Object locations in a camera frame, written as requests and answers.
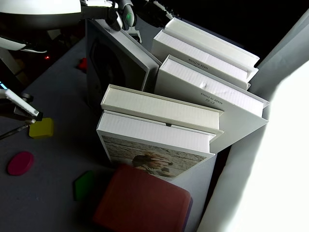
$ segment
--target purple object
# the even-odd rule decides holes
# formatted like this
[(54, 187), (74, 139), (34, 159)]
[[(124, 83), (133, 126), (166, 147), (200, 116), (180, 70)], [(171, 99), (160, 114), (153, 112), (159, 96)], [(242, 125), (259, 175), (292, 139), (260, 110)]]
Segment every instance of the purple object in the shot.
[(31, 153), (23, 151), (15, 155), (8, 165), (10, 175), (25, 174), (33, 165), (34, 157)]

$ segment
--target gray table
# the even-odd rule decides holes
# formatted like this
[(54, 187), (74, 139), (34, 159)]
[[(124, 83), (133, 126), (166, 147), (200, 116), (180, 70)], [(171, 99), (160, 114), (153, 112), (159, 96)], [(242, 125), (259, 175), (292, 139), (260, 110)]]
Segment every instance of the gray table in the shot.
[[(85, 39), (25, 90), (35, 108), (54, 120), (54, 136), (34, 140), (23, 131), (0, 141), (1, 232), (104, 231), (91, 217), (113, 170), (96, 134), (98, 117), (86, 104), (86, 75), (75, 68), (83, 57)], [(20, 124), (2, 117), (0, 133)], [(6, 165), (20, 151), (31, 152), (34, 165), (22, 176), (9, 176)], [(172, 181), (193, 198), (186, 232), (197, 229), (214, 163), (215, 157)], [(96, 187), (75, 202), (72, 183), (87, 170), (95, 172)]]

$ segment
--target dark picture on book cover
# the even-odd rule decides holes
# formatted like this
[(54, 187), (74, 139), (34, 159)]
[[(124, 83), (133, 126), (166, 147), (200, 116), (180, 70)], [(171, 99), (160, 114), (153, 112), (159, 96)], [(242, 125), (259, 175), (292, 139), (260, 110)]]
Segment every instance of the dark picture on book cover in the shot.
[(125, 163), (154, 176), (174, 178), (207, 157), (103, 136), (113, 163)]

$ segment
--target yellow block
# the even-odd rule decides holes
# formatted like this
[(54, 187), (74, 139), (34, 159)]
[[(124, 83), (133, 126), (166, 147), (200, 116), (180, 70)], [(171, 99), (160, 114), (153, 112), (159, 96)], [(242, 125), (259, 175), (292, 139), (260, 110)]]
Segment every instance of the yellow block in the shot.
[(29, 136), (33, 139), (52, 137), (54, 134), (54, 121), (47, 117), (41, 122), (30, 125)]

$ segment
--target red book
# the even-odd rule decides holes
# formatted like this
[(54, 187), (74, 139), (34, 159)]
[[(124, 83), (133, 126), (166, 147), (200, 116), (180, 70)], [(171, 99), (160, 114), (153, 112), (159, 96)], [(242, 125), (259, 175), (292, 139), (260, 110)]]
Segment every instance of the red book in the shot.
[(93, 220), (114, 232), (182, 232), (191, 205), (188, 191), (121, 165)]

